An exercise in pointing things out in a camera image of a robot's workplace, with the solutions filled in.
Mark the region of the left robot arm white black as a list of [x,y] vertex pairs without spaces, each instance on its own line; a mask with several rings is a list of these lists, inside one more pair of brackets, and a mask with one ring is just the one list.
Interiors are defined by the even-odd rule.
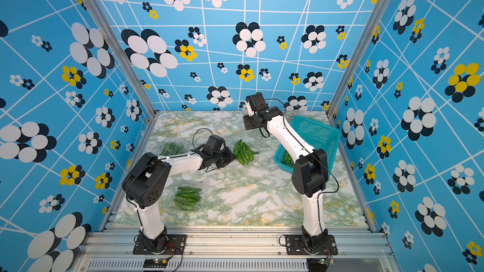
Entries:
[[189,152],[165,158],[145,153],[122,184],[126,199],[135,206],[140,221],[140,248],[156,254],[168,247],[167,230],[160,215],[158,200],[170,176],[203,170],[213,164],[222,168],[235,159],[229,147],[222,151]]

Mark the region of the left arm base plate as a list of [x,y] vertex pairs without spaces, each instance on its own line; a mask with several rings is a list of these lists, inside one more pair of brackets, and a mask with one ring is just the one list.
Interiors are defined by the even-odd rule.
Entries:
[[187,244],[187,235],[168,234],[158,239],[148,239],[143,234],[135,237],[135,255],[181,255]]

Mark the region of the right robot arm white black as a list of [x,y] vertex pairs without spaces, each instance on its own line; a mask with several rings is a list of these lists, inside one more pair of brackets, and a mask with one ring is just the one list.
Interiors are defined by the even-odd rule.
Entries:
[[247,130],[265,129],[277,138],[294,161],[292,183],[302,197],[304,220],[302,241],[309,253],[316,253],[328,240],[322,215],[322,200],[329,170],[326,152],[309,145],[286,121],[276,107],[253,111],[243,117]]

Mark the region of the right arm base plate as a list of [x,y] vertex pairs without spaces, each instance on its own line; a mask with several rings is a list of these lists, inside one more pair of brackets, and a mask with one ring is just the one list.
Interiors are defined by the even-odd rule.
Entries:
[[333,235],[319,235],[316,239],[305,235],[283,235],[287,255],[291,256],[336,256],[339,254]]

